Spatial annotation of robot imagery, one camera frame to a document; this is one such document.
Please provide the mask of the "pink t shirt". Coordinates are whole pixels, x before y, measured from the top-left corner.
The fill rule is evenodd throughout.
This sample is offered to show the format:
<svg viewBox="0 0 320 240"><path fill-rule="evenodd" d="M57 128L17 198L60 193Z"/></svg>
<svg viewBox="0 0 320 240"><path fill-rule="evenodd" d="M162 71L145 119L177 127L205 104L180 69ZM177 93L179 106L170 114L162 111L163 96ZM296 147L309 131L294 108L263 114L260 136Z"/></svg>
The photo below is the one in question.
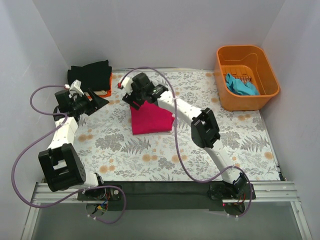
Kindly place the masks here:
<svg viewBox="0 0 320 240"><path fill-rule="evenodd" d="M175 117L159 106L145 102L138 110L130 107L133 135L164 133L172 130Z"/></svg>

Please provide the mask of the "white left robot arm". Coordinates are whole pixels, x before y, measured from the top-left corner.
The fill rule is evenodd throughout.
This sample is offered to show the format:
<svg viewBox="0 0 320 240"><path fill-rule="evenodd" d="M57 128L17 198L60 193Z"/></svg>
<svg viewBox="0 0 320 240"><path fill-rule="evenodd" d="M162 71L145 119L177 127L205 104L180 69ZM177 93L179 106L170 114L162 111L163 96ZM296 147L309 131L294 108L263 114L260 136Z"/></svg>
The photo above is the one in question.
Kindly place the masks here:
<svg viewBox="0 0 320 240"><path fill-rule="evenodd" d="M87 172L73 143L81 115L87 116L106 106L109 101L88 90L90 98L69 90L55 93L58 106L54 109L55 125L59 127L44 151L38 154L44 177L51 191L88 189L103 185L97 173Z"/></svg>

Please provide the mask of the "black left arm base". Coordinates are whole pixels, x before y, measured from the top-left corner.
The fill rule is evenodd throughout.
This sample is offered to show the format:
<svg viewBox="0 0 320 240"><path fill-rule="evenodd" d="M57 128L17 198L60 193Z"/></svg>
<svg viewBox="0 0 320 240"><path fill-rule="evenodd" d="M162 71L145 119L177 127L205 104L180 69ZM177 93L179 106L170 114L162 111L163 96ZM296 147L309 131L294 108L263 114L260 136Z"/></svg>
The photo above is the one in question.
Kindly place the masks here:
<svg viewBox="0 0 320 240"><path fill-rule="evenodd" d="M104 215L111 203L120 203L122 198L121 192L113 187L83 191L77 195L78 201L86 203L87 213L94 216Z"/></svg>

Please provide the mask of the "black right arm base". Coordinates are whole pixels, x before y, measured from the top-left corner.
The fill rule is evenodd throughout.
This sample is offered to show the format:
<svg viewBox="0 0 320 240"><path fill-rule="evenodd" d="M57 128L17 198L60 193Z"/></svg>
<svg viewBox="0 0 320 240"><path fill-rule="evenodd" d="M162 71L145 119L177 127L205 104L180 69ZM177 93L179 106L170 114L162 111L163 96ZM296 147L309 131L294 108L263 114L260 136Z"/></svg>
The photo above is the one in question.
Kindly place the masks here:
<svg viewBox="0 0 320 240"><path fill-rule="evenodd" d="M213 201L220 201L222 210L228 217L244 216L256 199L254 185L243 172L233 183L214 181L209 185L208 197Z"/></svg>

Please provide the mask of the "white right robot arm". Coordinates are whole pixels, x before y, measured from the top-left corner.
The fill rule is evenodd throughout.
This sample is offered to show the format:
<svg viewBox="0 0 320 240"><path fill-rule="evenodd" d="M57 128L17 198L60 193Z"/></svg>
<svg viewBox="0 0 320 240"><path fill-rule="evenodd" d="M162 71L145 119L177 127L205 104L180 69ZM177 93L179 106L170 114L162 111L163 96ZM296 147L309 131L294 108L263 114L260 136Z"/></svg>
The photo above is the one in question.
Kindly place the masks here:
<svg viewBox="0 0 320 240"><path fill-rule="evenodd" d="M247 199L253 199L250 180L224 150L220 129L210 108L190 105L176 96L170 82L166 86L154 85L143 72L133 78L125 74L117 87L125 91L123 100L136 110L145 102L157 103L160 108L172 112L176 120L184 120L191 127L193 143L208 153L219 170L217 175L222 177L224 192L233 198L245 195Z"/></svg>

